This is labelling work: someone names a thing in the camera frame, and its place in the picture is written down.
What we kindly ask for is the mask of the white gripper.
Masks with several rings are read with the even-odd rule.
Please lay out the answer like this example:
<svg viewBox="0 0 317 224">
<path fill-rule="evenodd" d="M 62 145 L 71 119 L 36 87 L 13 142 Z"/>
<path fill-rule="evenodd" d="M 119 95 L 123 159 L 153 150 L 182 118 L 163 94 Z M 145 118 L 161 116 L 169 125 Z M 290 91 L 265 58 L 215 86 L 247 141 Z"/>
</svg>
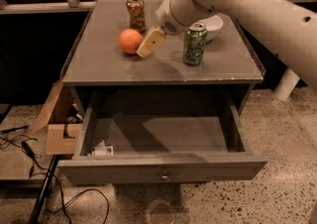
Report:
<svg viewBox="0 0 317 224">
<path fill-rule="evenodd" d="M 166 34 L 177 36 L 190 24 L 188 0 L 164 0 L 156 10 L 160 27 L 151 27 L 137 49 L 137 55 L 147 57 L 166 42 Z"/>
</svg>

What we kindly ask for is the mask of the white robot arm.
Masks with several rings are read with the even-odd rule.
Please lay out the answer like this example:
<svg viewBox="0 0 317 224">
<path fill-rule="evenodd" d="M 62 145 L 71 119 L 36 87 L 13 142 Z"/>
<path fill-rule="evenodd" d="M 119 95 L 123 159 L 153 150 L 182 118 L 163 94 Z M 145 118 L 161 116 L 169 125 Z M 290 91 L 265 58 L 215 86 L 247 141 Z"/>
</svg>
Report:
<svg viewBox="0 0 317 224">
<path fill-rule="evenodd" d="M 317 88 L 317 14 L 286 0 L 163 0 L 158 22 L 137 49 L 141 57 L 162 46 L 192 24 L 224 13 L 290 67 L 311 88 Z"/>
</svg>

